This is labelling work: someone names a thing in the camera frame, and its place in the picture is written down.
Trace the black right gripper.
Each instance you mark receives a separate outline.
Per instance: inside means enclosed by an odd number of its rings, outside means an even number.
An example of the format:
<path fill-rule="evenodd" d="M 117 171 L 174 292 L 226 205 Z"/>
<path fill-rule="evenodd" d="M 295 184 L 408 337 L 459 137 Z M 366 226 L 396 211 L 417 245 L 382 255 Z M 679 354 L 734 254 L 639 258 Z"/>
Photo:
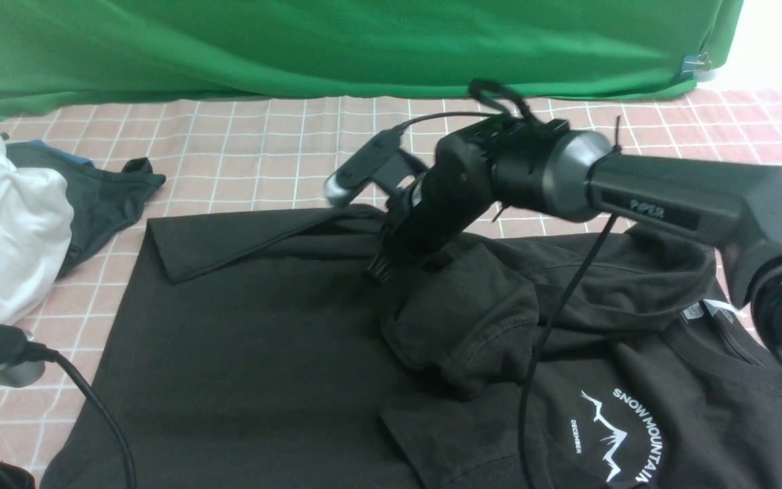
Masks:
<path fill-rule="evenodd" d="M 437 143 L 434 165 L 391 199 L 379 251 L 367 267 L 378 283 L 434 259 L 496 201 L 483 143 L 448 136 Z"/>

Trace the gray right robot arm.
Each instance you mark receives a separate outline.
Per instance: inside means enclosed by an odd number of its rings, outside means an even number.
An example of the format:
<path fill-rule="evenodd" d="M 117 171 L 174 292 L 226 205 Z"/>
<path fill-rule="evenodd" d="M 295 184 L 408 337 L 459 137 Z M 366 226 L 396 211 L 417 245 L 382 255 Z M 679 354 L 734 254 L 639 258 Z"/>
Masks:
<path fill-rule="evenodd" d="M 363 147 L 389 195 L 374 276 L 438 253 L 493 203 L 571 222 L 610 213 L 718 250 L 730 302 L 782 364 L 782 165 L 624 155 L 565 120 L 494 115 L 443 137 L 428 167 L 404 156 L 403 131 Z"/>

